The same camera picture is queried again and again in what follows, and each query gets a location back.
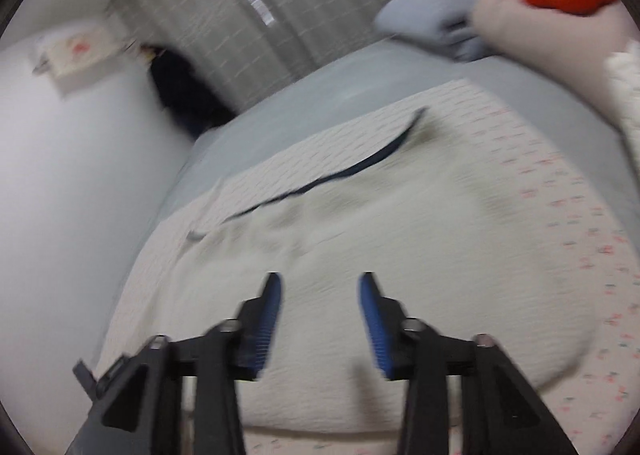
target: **bed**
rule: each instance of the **bed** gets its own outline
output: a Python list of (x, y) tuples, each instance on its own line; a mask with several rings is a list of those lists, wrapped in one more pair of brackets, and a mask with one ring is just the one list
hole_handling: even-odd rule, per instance
[[(626, 234), (620, 229), (612, 233), (622, 233), (620, 241), (626, 242), (628, 237), (632, 244), (640, 244), (640, 197), (621, 136), (590, 107), (557, 83), (507, 58), (494, 56), (468, 64), (455, 63), (394, 40), (373, 44), (323, 67), (226, 127), (201, 136), (164, 202), (158, 223), (216, 184), (315, 133), (456, 80), (471, 82), (497, 96), (541, 132), (552, 143), (551, 150), (557, 146), (567, 161), (584, 173), (615, 218), (624, 222)], [(596, 213), (606, 212), (597, 202), (592, 202), (590, 208)], [(617, 259), (620, 271), (616, 276), (633, 276), (631, 251), (629, 246), (626, 257)], [(615, 262), (611, 264), (613, 270), (617, 266)], [(639, 325), (638, 307), (632, 301), (640, 291), (633, 292), (638, 288), (634, 279), (630, 278), (629, 286), (630, 293), (616, 293), (606, 283), (599, 288), (602, 297), (609, 298), (600, 316), (600, 327), (608, 327), (609, 333), (606, 339), (598, 340), (596, 350), (585, 363), (590, 359), (607, 368), (602, 373), (578, 369), (565, 381), (574, 385), (572, 393), (561, 398), (556, 395), (552, 403), (556, 415), (566, 415), (563, 425), (572, 424), (567, 433), (580, 446), (581, 453), (609, 453), (640, 406), (640, 343), (635, 332)], [(330, 447), (340, 454), (391, 454), (395, 449), (392, 434), (324, 436), (249, 428), (247, 442), (253, 453), (306, 453)]]

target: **gray fabric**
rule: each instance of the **gray fabric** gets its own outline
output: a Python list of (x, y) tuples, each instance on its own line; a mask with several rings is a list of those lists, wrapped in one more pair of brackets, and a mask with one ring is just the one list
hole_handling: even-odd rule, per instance
[(557, 83), (506, 58), (455, 63), (397, 41), (350, 54), (202, 136), (159, 219), (278, 151), (444, 82), (468, 78), (545, 134), (602, 194), (636, 247), (640, 196), (620, 134)]
[(379, 39), (389, 0), (113, 0), (138, 40), (171, 44), (242, 112)]
[(391, 0), (376, 16), (381, 34), (460, 61), (493, 54), (468, 22), (476, 0)]

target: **mattress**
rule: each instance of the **mattress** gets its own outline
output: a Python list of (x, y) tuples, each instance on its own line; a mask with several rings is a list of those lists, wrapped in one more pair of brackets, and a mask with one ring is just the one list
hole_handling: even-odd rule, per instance
[[(165, 200), (158, 220), (165, 219), (216, 183), (318, 131), (459, 78), (468, 78), (496, 94), (541, 131), (587, 176), (615, 216), (625, 223), (631, 242), (636, 247), (640, 244), (640, 198), (620, 135), (583, 102), (550, 80), (501, 57), (456, 64), (393, 41), (375, 44), (318, 70), (242, 114), (225, 128), (202, 136)], [(611, 326), (617, 326), (617, 314), (616, 311), (610, 317)], [(637, 362), (640, 349), (636, 352), (635, 339), (629, 331), (620, 330), (620, 333), (629, 337), (620, 336), (619, 343), (625, 345), (618, 346), (628, 348), (629, 360)], [(606, 359), (610, 352), (596, 355)], [(589, 414), (593, 415), (590, 420), (601, 420), (616, 403), (627, 399), (627, 389), (616, 385), (619, 373), (606, 374), (606, 382), (614, 389), (611, 402), (590, 410)], [(588, 377), (584, 383), (584, 391), (590, 391)], [(574, 399), (575, 395), (567, 396), (566, 407), (570, 408)], [(620, 431), (600, 440), (601, 453), (610, 450), (625, 427), (626, 424), (621, 425)], [(580, 435), (579, 427), (574, 430), (572, 435)], [(255, 453), (302, 453), (307, 449), (315, 452), (331, 445), (331, 451), (338, 453), (348, 450), (390, 454), (394, 449), (392, 440), (335, 437), (292, 440), (290, 436), (285, 440), (260, 431), (250, 432), (247, 442), (247, 448)]]

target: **metal bolt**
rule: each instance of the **metal bolt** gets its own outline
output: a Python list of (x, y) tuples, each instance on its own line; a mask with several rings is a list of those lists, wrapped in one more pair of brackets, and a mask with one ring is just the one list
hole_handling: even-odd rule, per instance
[(149, 348), (151, 350), (159, 350), (164, 347), (169, 342), (169, 338), (167, 336), (156, 336), (154, 340), (151, 342)]
[(478, 334), (474, 340), (479, 347), (491, 348), (495, 346), (495, 340), (489, 334)]
[(241, 327), (240, 320), (225, 320), (220, 325), (220, 332), (238, 332)]
[(418, 318), (407, 318), (402, 322), (402, 330), (406, 332), (422, 332), (427, 328), (427, 325)]

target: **folded garment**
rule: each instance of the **folded garment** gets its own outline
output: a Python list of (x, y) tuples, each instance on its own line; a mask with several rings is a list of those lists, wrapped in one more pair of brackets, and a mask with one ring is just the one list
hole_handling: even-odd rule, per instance
[(468, 22), (476, 0), (392, 0), (378, 13), (377, 31), (461, 61), (494, 54)]

